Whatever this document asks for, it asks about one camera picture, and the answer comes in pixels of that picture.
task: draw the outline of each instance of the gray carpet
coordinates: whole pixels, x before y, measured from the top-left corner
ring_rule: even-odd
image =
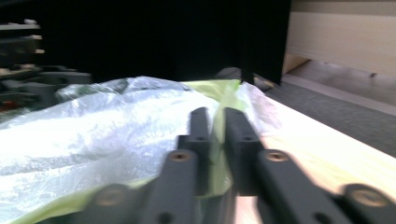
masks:
[[[396,157],[396,117],[287,82],[265,93],[308,117]]]

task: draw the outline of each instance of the translucent plastic wrap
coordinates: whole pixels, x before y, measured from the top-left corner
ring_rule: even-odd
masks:
[[[123,91],[0,124],[0,223],[77,190],[156,175],[177,136],[188,133],[190,112],[204,106],[213,118],[219,105],[180,83],[125,80]]]
[[[259,135],[281,127],[265,95],[238,80],[125,78],[72,85],[56,96],[64,103],[0,123],[0,223],[76,212],[97,186],[155,176],[196,108],[208,109],[208,128],[219,139],[208,196],[232,184],[221,148],[224,107],[246,112]]]

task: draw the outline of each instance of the green cloth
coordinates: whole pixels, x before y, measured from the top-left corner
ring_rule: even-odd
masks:
[[[230,172],[222,149],[224,143],[224,116],[223,109],[231,107],[244,111],[246,104],[235,95],[239,88],[239,80],[211,80],[193,81],[183,84],[219,102],[219,109],[213,122],[212,147],[210,153],[210,181],[209,192],[206,197],[223,194],[232,184]],[[133,181],[131,188],[137,188],[148,183],[151,179]],[[91,196],[99,188],[83,190],[59,198],[35,211],[23,216],[13,224],[32,224],[49,217],[57,217],[81,211]]]

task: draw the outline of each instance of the wooden furniture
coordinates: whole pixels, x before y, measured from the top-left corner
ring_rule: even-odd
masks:
[[[295,0],[287,53],[396,76],[396,1]]]
[[[288,152],[319,187],[341,193],[342,187],[362,183],[380,189],[396,202],[396,159],[293,109],[276,106],[282,129],[262,136],[266,148]],[[238,197],[235,224],[261,223],[253,197]]]

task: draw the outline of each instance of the black backdrop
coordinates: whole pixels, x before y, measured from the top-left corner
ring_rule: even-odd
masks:
[[[17,2],[0,7],[0,22],[37,21],[46,51],[38,62],[96,82],[206,79],[227,66],[280,82],[289,0]]]

